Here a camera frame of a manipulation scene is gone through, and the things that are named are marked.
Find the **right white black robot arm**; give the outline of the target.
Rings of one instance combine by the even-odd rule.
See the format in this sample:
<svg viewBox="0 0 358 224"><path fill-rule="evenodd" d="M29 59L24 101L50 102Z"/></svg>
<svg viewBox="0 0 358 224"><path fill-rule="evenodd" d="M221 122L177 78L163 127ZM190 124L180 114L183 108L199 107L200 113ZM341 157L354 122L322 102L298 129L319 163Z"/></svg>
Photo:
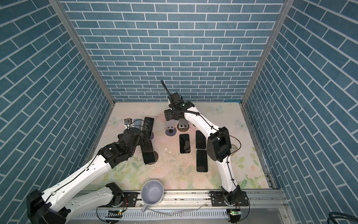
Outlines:
<svg viewBox="0 0 358 224"><path fill-rule="evenodd" d="M223 195L227 197L227 201L237 198L241 189L232 171L232 145L228 129L210 122L192 102L185 102L177 92L168 93L168 102L169 109L164 111L166 121L185 119L204 134L207 154L216 162L221 176Z"/></svg>

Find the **grey round phone stand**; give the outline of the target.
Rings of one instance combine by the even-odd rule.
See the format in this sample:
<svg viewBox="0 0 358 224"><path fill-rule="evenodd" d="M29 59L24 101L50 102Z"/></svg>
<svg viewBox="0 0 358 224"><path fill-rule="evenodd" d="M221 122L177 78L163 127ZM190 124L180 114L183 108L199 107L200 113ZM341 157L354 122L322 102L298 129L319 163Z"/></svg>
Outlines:
<svg viewBox="0 0 358 224"><path fill-rule="evenodd" d="M177 132L177 129L175 127L175 121L174 120L170 120L166 122L166 130L165 130L165 134L167 136L174 136Z"/></svg>

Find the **wooden base phone stand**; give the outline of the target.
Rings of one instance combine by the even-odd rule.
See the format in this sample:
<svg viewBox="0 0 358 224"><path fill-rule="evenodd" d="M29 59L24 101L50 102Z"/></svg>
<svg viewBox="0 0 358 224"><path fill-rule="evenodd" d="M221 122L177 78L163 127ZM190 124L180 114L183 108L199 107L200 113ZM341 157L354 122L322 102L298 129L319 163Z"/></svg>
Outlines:
<svg viewBox="0 0 358 224"><path fill-rule="evenodd" d="M177 129L180 132L186 132L189 130L189 124L188 121L186 119L179 119L178 121L178 125L177 125Z"/></svg>

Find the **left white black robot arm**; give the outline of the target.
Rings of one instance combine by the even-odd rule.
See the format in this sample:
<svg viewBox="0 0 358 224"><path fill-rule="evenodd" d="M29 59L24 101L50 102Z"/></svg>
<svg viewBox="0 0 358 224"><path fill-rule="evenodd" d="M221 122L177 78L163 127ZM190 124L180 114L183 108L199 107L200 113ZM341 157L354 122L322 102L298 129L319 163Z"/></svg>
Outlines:
<svg viewBox="0 0 358 224"><path fill-rule="evenodd" d="M118 135L117 142L101 148L90 162L73 174L44 191L29 193L26 202L30 222L65 224L73 217L103 205L125 208L127 200L115 183L108 183L94 193L76 195L96 178L132 157L137 146L150 145L151 135L151 131L137 127L125 129Z"/></svg>

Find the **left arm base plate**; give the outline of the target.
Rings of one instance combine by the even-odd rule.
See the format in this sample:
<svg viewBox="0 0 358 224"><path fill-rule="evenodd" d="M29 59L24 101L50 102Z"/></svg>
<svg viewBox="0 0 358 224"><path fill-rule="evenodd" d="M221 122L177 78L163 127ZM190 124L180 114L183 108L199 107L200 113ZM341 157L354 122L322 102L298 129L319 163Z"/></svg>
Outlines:
<svg viewBox="0 0 358 224"><path fill-rule="evenodd" d="M115 199L111 203L111 207L122 209L134 208L137 203L138 195L139 193L134 191L124 192L119 200Z"/></svg>

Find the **black phone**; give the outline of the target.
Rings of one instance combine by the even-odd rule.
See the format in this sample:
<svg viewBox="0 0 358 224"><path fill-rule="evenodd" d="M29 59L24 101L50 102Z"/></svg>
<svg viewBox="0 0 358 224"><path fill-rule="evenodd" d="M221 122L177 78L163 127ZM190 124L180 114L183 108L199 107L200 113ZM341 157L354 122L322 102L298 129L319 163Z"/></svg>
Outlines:
<svg viewBox="0 0 358 224"><path fill-rule="evenodd" d="M206 150L206 144L207 144L207 140L206 137L204 136L204 134L197 130L195 133L195 145L196 145L196 149L203 149Z"/></svg>
<svg viewBox="0 0 358 224"><path fill-rule="evenodd" d="M151 140L143 140L143 144L140 146L142 157L145 164L154 164L156 162L155 151L152 146Z"/></svg>
<svg viewBox="0 0 358 224"><path fill-rule="evenodd" d="M180 134L180 153L189 154L191 152L189 134Z"/></svg>
<svg viewBox="0 0 358 224"><path fill-rule="evenodd" d="M196 151L196 170L197 172L208 172L208 155L206 150L198 149Z"/></svg>
<svg viewBox="0 0 358 224"><path fill-rule="evenodd" d="M147 137L147 139L151 139L153 132L154 118L145 117L143 122L142 132Z"/></svg>

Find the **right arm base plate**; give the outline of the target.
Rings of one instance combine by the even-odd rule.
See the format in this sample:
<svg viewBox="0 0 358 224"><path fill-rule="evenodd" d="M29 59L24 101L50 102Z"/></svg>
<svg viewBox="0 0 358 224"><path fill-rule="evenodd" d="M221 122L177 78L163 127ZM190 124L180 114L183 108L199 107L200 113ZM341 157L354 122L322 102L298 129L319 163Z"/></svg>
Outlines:
<svg viewBox="0 0 358 224"><path fill-rule="evenodd" d="M224 191L210 191L208 193L211 204L213 207L223 207L223 206L249 206L249 199L245 191L240 192L230 192L227 193Z"/></svg>

